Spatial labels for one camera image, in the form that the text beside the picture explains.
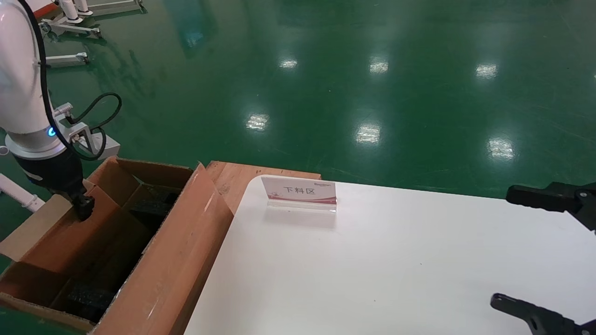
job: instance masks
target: black cable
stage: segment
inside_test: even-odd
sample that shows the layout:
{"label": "black cable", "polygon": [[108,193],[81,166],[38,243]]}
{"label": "black cable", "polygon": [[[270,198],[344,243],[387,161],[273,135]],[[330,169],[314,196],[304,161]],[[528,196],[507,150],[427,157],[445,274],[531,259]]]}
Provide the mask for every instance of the black cable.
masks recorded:
{"label": "black cable", "polygon": [[102,100],[105,97],[109,97],[109,96],[116,97],[116,99],[118,99],[118,106],[116,106],[114,113],[112,113],[112,115],[110,115],[110,117],[108,117],[105,121],[101,122],[99,125],[91,128],[91,130],[98,129],[101,126],[106,125],[108,122],[112,121],[116,117],[116,115],[118,115],[118,113],[120,112],[120,108],[122,108],[122,98],[120,98],[120,96],[114,92],[103,93],[99,97],[95,98],[95,100],[93,100],[93,102],[90,103],[89,107],[87,107],[87,109],[85,111],[83,111],[83,113],[81,113],[81,115],[79,115],[78,117],[75,117],[74,119],[70,116],[67,116],[66,120],[71,125],[74,125],[75,123],[80,122],[87,115],[87,113],[89,113],[95,107],[95,105],[100,100]]}
{"label": "black cable", "polygon": [[45,115],[48,118],[49,125],[52,126],[52,128],[54,128],[56,136],[58,137],[58,139],[60,139],[60,142],[62,142],[62,144],[64,144],[64,146],[68,150],[72,150],[82,160],[97,160],[104,153],[106,139],[107,139],[107,136],[105,135],[104,130],[101,129],[101,126],[105,125],[106,123],[108,123],[109,121],[114,119],[114,117],[116,117],[116,115],[118,114],[118,112],[120,111],[120,108],[122,106],[122,99],[116,93],[112,93],[112,92],[104,93],[104,94],[100,95],[99,97],[97,97],[93,101],[93,103],[91,103],[91,105],[89,105],[89,107],[87,107],[87,109],[83,112],[83,114],[81,116],[76,118],[76,119],[83,118],[83,116],[85,116],[87,113],[89,113],[89,111],[97,104],[97,102],[99,102],[99,100],[101,100],[102,98],[104,98],[108,95],[113,95],[118,99],[118,106],[116,107],[116,110],[114,111],[114,113],[112,113],[112,115],[108,119],[101,122],[99,125],[89,129],[89,131],[93,131],[93,130],[97,129],[97,130],[99,130],[99,133],[101,133],[103,143],[101,144],[101,148],[100,148],[99,152],[93,156],[87,156],[87,155],[84,155],[84,154],[78,152],[75,149],[75,147],[70,142],[68,142],[66,140],[64,135],[62,135],[62,133],[60,132],[60,128],[57,125],[56,120],[54,120],[54,115],[52,113],[52,106],[50,104],[49,95],[48,95],[48,79],[46,76],[46,71],[47,71],[48,65],[46,63],[44,37],[42,36],[41,29],[39,28],[37,19],[35,19],[33,10],[31,10],[31,7],[29,7],[29,4],[27,4],[27,2],[25,0],[18,0],[18,3],[23,7],[23,9],[25,10],[25,13],[27,14],[27,18],[29,19],[29,23],[31,24],[31,27],[33,29],[35,41],[37,42],[38,53],[39,53],[39,81],[40,81],[40,85],[41,85],[42,99],[44,101]]}

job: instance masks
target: cardboard box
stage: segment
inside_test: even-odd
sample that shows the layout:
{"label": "cardboard box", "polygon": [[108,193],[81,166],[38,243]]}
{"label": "cardboard box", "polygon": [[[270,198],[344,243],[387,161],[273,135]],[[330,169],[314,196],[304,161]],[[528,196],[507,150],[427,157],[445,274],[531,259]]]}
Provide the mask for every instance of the cardboard box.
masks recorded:
{"label": "cardboard box", "polygon": [[[86,188],[86,221],[53,196],[0,243],[0,305],[92,334],[183,333],[233,219],[203,165],[111,157]],[[163,193],[177,200],[160,227],[131,214]]]}

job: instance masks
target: white table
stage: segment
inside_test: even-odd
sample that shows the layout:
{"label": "white table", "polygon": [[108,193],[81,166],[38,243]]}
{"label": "white table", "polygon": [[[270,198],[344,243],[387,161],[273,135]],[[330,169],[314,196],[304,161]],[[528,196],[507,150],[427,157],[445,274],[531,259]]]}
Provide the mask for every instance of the white table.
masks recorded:
{"label": "white table", "polygon": [[596,237],[505,200],[337,183],[336,214],[252,180],[185,334],[530,335],[499,292],[596,318]]}

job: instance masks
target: green floor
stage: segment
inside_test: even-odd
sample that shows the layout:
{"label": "green floor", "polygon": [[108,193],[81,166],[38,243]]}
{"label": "green floor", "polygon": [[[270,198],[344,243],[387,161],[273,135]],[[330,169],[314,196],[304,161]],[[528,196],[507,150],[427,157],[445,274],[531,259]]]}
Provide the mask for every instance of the green floor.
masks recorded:
{"label": "green floor", "polygon": [[[105,127],[122,157],[496,198],[511,184],[596,180],[593,0],[145,6],[95,19],[104,41],[46,43],[49,55],[92,60],[50,71],[55,106],[70,101],[80,113],[102,92],[122,96]],[[112,106],[100,104],[90,123]],[[46,196],[11,158],[0,172]],[[2,239],[28,212],[0,196],[0,216]],[[54,330],[0,310],[2,334]]]}

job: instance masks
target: robotic arm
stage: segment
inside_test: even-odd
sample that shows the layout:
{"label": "robotic arm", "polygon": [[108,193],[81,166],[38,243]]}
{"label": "robotic arm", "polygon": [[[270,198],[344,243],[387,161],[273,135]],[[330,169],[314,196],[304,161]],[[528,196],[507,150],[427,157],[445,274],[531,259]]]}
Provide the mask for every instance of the robotic arm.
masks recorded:
{"label": "robotic arm", "polygon": [[[85,195],[81,159],[117,154],[120,145],[101,126],[118,114],[122,100],[115,93],[102,94],[72,118],[70,104],[53,108],[46,68],[43,37],[31,8],[25,0],[0,0],[0,128],[7,132],[6,146],[32,183],[67,197],[82,221],[90,217],[94,199]],[[112,116],[93,128],[80,122],[109,95],[118,99]]]}

